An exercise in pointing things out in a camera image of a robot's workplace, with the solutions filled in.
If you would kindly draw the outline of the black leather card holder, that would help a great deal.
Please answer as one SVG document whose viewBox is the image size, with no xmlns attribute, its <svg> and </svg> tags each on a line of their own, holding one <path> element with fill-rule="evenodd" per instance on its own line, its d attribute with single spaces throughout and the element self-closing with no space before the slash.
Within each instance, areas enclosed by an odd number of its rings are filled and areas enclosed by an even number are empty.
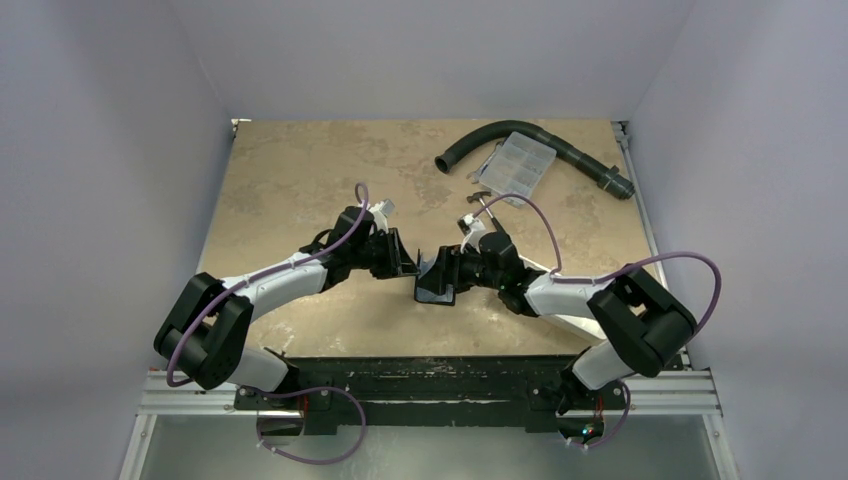
<svg viewBox="0 0 848 480">
<path fill-rule="evenodd" d="M 445 262 L 422 261 L 414 283 L 414 299 L 418 303 L 454 306 L 457 271 Z"/>
</svg>

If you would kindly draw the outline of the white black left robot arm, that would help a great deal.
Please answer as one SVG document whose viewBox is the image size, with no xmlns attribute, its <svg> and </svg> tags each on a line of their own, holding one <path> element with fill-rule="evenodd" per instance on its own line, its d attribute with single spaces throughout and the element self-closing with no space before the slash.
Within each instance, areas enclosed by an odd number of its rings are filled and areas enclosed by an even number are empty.
<svg viewBox="0 0 848 480">
<path fill-rule="evenodd" d="M 394 205 L 347 207 L 333 228 L 319 233 L 288 259 L 264 270 L 218 279 L 189 279 L 157 332 L 153 347 L 204 389 L 233 383 L 259 390 L 272 408 L 292 405 L 299 370 L 280 354 L 247 347 L 250 326 L 301 297 L 323 293 L 354 270 L 376 279 L 414 276 L 418 268 L 400 235 L 388 225 Z"/>
</svg>

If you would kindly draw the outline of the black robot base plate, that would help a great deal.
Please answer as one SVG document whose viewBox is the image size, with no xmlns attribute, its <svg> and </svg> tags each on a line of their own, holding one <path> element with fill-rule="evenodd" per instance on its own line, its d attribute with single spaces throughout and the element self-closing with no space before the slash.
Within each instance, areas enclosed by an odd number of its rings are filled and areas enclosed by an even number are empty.
<svg viewBox="0 0 848 480">
<path fill-rule="evenodd" d="M 620 410 L 624 392 L 609 383 L 597 392 L 568 384 L 570 355 L 442 357 L 301 357 L 284 383 L 291 399 L 238 386 L 230 411 L 293 414 L 308 435 L 341 426 L 518 427 L 554 432 L 565 415 L 592 419 Z"/>
</svg>

